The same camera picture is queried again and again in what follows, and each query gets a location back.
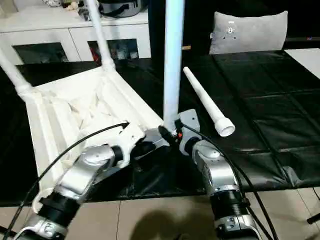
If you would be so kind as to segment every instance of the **beige floor tile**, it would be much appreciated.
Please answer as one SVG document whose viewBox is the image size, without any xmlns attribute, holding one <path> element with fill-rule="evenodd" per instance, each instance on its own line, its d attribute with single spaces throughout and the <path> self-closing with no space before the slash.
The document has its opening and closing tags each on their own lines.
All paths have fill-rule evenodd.
<svg viewBox="0 0 320 240">
<path fill-rule="evenodd" d="M 320 240 L 316 225 L 306 222 L 310 213 L 297 190 L 259 192 L 259 195 L 280 240 Z M 247 197 L 254 212 L 267 227 L 267 221 L 253 193 L 248 193 Z"/>
<path fill-rule="evenodd" d="M 320 187 L 315 187 L 314 189 L 320 196 Z M 298 192 L 311 216 L 320 213 L 320 201 L 311 187 L 298 189 Z M 317 225 L 318 229 L 320 229 L 320 221 L 317 221 L 315 224 Z"/>
<path fill-rule="evenodd" d="M 0 225 L 8 227 L 16 211 L 16 207 L 0 207 Z M 24 207 L 13 227 L 13 230 L 16 232 L 19 231 L 27 220 L 28 215 L 32 214 L 32 212 L 33 211 L 30 207 Z"/>
<path fill-rule="evenodd" d="M 84 204 L 69 227 L 66 240 L 116 240 L 120 201 Z"/>
<path fill-rule="evenodd" d="M 214 240 L 213 222 L 206 196 L 122 201 L 117 240 Z"/>
</svg>

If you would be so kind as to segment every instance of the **gray pillow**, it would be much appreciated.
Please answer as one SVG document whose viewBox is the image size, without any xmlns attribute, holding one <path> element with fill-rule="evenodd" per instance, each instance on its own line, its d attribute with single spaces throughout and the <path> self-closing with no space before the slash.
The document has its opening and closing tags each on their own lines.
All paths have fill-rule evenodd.
<svg viewBox="0 0 320 240">
<path fill-rule="evenodd" d="M 227 54 L 282 49 L 288 11 L 261 17 L 236 17 L 214 13 L 210 54 Z"/>
</svg>

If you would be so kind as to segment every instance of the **white pipe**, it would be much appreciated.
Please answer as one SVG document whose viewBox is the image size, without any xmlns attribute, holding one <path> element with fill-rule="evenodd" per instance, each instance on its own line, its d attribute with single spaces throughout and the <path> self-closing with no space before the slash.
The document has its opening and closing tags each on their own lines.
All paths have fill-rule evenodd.
<svg viewBox="0 0 320 240">
<path fill-rule="evenodd" d="M 21 72 L 13 65 L 0 48 L 0 66 L 13 83 L 18 95 L 32 88 L 31 84 L 22 76 Z"/>
<path fill-rule="evenodd" d="M 86 0 L 89 8 L 91 21 L 95 29 L 95 34 L 97 37 L 97 43 L 101 55 L 102 67 L 105 70 L 114 70 L 116 68 L 114 60 L 111 58 L 109 48 L 107 46 L 107 41 L 104 37 L 104 32 L 101 26 L 100 14 L 98 7 L 96 5 L 96 0 Z"/>
<path fill-rule="evenodd" d="M 167 0 L 165 3 L 164 47 L 164 126 L 176 133 L 178 117 L 181 54 L 184 28 L 185 0 Z"/>
<path fill-rule="evenodd" d="M 220 111 L 218 106 L 206 92 L 206 90 L 201 86 L 200 82 L 196 79 L 194 74 L 190 71 L 188 67 L 183 69 L 184 74 L 191 83 L 194 91 L 200 98 L 202 104 L 210 115 L 212 121 L 214 122 L 214 127 L 221 137 L 227 137 L 231 135 L 235 130 L 235 125 L 231 122 L 229 118 L 226 118 L 224 114 Z"/>
</svg>

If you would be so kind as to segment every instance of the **black tablecloth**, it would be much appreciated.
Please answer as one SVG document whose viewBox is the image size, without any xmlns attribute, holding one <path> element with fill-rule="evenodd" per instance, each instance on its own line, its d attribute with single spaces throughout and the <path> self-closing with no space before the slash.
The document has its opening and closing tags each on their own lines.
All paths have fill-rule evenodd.
<svg viewBox="0 0 320 240">
<path fill-rule="evenodd" d="M 257 190 L 320 186 L 320 79 L 283 51 L 202 56 L 183 59 L 183 65 L 233 121 L 236 131 L 229 137 L 218 136 L 183 74 L 179 111 L 196 109 L 201 132 L 243 168 Z M 162 117 L 163 64 L 137 59 L 116 66 Z M 95 67 L 93 62 L 73 62 L 19 69 L 36 86 Z M 25 105 L 2 71 L 0 78 L 0 205 L 14 205 L 37 172 Z M 163 147 L 104 180 L 90 201 L 203 193 L 201 175 L 191 159 Z"/>
</svg>

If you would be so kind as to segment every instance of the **white cabinet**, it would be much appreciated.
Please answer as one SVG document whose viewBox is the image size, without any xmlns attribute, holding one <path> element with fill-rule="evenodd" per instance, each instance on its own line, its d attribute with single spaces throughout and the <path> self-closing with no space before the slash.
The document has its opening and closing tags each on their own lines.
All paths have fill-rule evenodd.
<svg viewBox="0 0 320 240">
<path fill-rule="evenodd" d="M 67 28 L 3 32 L 0 44 L 15 65 L 81 60 Z"/>
<path fill-rule="evenodd" d="M 103 26 L 113 59 L 150 58 L 148 24 Z M 92 61 L 97 51 L 97 37 L 93 27 L 70 28 L 81 61 Z"/>
<path fill-rule="evenodd" d="M 114 59 L 151 57 L 146 9 L 131 17 L 103 17 L 101 24 Z M 99 61 L 100 54 L 90 21 L 45 4 L 0 19 L 0 47 L 15 65 Z"/>
</svg>

